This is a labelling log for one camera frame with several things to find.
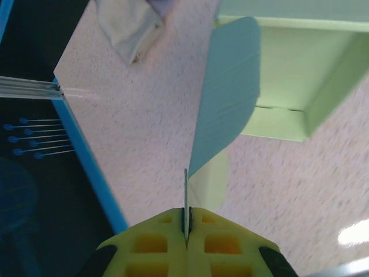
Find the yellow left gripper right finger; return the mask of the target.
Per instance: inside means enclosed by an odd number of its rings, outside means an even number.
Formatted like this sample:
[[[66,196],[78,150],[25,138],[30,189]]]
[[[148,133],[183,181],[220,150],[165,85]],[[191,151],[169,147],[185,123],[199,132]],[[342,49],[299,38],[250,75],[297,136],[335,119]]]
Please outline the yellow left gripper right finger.
[[[272,241],[203,208],[190,208],[187,276],[297,276]]]

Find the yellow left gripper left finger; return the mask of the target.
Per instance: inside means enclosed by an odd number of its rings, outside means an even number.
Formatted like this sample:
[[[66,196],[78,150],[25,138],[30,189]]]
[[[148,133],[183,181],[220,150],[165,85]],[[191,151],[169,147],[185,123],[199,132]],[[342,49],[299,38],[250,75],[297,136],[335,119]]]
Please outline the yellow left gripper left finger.
[[[186,276],[182,209],[173,208],[105,240],[78,276]]]

